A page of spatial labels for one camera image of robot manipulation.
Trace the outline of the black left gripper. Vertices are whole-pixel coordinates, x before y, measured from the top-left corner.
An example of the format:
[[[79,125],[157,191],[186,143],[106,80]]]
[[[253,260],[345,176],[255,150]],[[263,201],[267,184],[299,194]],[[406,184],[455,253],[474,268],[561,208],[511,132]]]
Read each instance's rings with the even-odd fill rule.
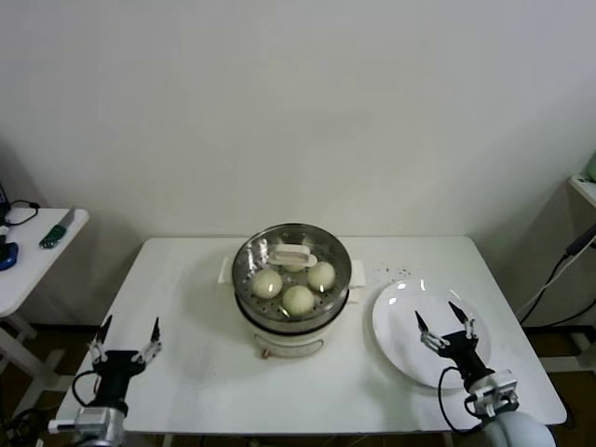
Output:
[[[99,387],[92,407],[105,407],[127,413],[129,407],[126,396],[130,380],[144,372],[146,365],[161,352],[159,318],[156,318],[149,343],[139,352],[132,350],[104,349],[104,342],[111,326],[110,315],[100,326],[94,339],[88,345],[88,352],[93,363],[93,371],[100,377]]]

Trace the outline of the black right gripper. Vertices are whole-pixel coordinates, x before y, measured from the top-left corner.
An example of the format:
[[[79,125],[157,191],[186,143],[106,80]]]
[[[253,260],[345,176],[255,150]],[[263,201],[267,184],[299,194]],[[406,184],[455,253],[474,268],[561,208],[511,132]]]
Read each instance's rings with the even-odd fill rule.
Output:
[[[465,383],[476,383],[494,370],[488,368],[476,352],[479,340],[475,333],[475,320],[453,302],[449,302],[449,306],[465,330],[441,338],[429,330],[422,316],[415,311],[421,342],[429,349],[438,349],[440,357],[452,360]]]

